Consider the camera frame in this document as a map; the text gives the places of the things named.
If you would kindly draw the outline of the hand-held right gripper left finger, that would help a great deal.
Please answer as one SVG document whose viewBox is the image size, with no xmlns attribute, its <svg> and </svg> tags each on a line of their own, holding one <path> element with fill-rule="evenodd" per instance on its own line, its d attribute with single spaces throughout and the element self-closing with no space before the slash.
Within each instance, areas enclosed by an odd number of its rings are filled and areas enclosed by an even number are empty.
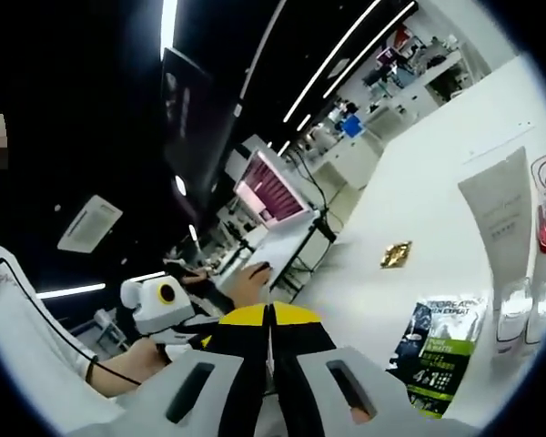
<svg viewBox="0 0 546 437">
<path fill-rule="evenodd" d="M 76 436 L 251 436 L 267 385 L 268 307 L 223 317 L 203 350 L 143 382 L 113 421 Z"/>
</svg>

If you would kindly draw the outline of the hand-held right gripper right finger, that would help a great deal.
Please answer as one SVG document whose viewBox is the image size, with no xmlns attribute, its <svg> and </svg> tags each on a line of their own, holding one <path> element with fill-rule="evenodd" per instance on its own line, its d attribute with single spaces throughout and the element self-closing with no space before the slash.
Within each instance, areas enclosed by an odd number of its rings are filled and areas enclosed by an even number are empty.
<svg viewBox="0 0 546 437">
<path fill-rule="evenodd" d="M 271 305 L 274 382 L 291 436 L 475 436 L 454 419 L 429 419 L 405 386 L 352 347 L 339 348 L 311 310 Z M 356 424 L 350 408 L 369 413 Z"/>
</svg>

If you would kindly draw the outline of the person's left hand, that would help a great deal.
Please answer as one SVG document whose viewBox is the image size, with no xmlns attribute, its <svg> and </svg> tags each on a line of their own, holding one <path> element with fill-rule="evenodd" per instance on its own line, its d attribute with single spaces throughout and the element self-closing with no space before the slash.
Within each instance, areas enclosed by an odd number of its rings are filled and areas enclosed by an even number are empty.
<svg viewBox="0 0 546 437">
<path fill-rule="evenodd" d="M 89 385 L 107 398 L 135 390 L 170 363 L 167 355 L 149 338 L 141 338 L 125 352 L 95 364 Z"/>
</svg>

